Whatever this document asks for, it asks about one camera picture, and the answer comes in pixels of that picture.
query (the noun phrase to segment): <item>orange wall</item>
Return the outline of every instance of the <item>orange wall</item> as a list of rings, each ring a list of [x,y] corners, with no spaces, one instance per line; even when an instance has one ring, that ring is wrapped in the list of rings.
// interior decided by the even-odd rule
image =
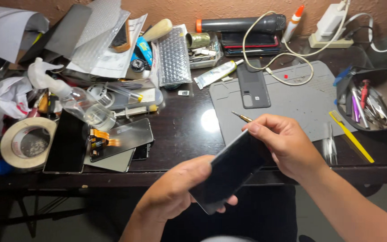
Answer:
[[[43,13],[52,24],[67,12],[72,4],[87,4],[91,0],[0,0],[0,6],[33,10]],[[311,34],[316,23],[331,3],[338,0],[122,0],[122,8],[130,11],[130,18],[148,13],[145,28],[161,19],[168,18],[174,25],[186,24],[195,30],[195,20],[260,16],[273,10],[290,18],[296,9],[306,6],[296,34]],[[375,36],[387,35],[387,0],[352,0],[349,16],[370,13],[374,17]],[[362,24],[368,24],[366,18]]]

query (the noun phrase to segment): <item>gray silicone repair mat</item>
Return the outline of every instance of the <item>gray silicone repair mat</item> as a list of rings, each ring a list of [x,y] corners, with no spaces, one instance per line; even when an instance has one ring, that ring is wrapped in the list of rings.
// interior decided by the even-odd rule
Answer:
[[[238,79],[212,84],[210,86],[210,96],[212,97],[225,144],[229,144],[235,139],[241,133],[241,128],[246,124],[244,120],[231,113],[231,111],[251,119],[255,119],[264,113],[294,118],[311,141],[326,138],[325,124],[327,122],[331,122],[334,136],[344,134],[341,127],[329,115],[330,111],[337,110],[334,104],[337,96],[336,87],[332,85],[335,77],[325,63],[314,61],[311,64],[314,68],[313,79],[301,86],[285,85],[264,72],[265,83],[271,100],[271,107],[269,108],[243,108]],[[273,74],[290,83],[300,83],[309,78],[310,72],[310,67],[307,64],[301,64],[274,70]],[[347,122],[345,124],[351,132],[356,131]]]

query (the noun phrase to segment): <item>yellow toothbrush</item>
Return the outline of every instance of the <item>yellow toothbrush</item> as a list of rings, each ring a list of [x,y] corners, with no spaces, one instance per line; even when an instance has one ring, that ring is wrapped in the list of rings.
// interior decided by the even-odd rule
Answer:
[[[340,125],[340,127],[343,129],[344,133],[347,135],[347,137],[353,142],[353,144],[358,148],[358,150],[367,158],[367,160],[371,163],[374,163],[373,158],[368,154],[368,152],[362,147],[362,145],[359,143],[359,141],[353,136],[353,134],[346,128],[346,126],[343,124],[343,119],[340,117],[340,115],[337,113],[336,110],[329,112],[329,115],[334,119],[334,121]]]

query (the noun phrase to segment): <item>dark desk surface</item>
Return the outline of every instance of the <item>dark desk surface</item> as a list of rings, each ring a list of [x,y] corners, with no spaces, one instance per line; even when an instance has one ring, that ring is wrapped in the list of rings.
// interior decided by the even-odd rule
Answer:
[[[289,45],[298,53],[310,53],[306,38],[298,38]],[[271,58],[261,58],[262,65]],[[365,52],[359,47],[348,49],[326,49],[319,54],[309,56],[310,61],[324,62],[334,75],[349,65],[371,67]],[[231,60],[222,58],[219,64]],[[270,68],[272,70],[297,65],[301,60],[292,56],[277,59]],[[208,71],[207,69],[191,70],[192,77]],[[208,87],[199,90],[195,83],[183,84],[174,91],[161,88],[164,102],[159,111],[146,116],[150,119],[155,143],[145,161],[131,163],[128,173],[115,173],[104,169],[85,166],[80,175],[45,175],[40,172],[10,174],[0,177],[0,189],[18,188],[79,188],[116,187],[116,186],[150,186],[164,171],[176,164],[205,154],[217,154],[224,147],[220,130],[207,131],[204,127],[218,126],[217,118],[204,115],[213,109]],[[189,90],[190,96],[178,96],[179,90]],[[134,117],[132,121],[145,116]],[[345,135],[335,138],[338,152],[338,166],[333,169],[353,184],[384,184],[387,183],[387,132],[354,132],[355,137],[376,161],[370,164],[356,149],[345,140]],[[250,185],[294,184],[275,168],[263,169],[250,179]]]

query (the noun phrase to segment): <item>hand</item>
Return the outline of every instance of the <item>hand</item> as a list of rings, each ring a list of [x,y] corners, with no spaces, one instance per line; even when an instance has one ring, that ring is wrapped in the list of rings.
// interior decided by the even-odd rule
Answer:
[[[166,222],[186,210],[191,202],[196,202],[189,189],[206,180],[212,172],[211,160],[214,156],[200,156],[182,162],[166,172],[143,195],[135,211],[158,222]],[[235,196],[228,203],[236,205]],[[225,212],[222,207],[218,212]]]
[[[293,118],[263,114],[246,124],[242,130],[245,129],[266,144],[282,173],[298,182],[322,168],[328,168]]]

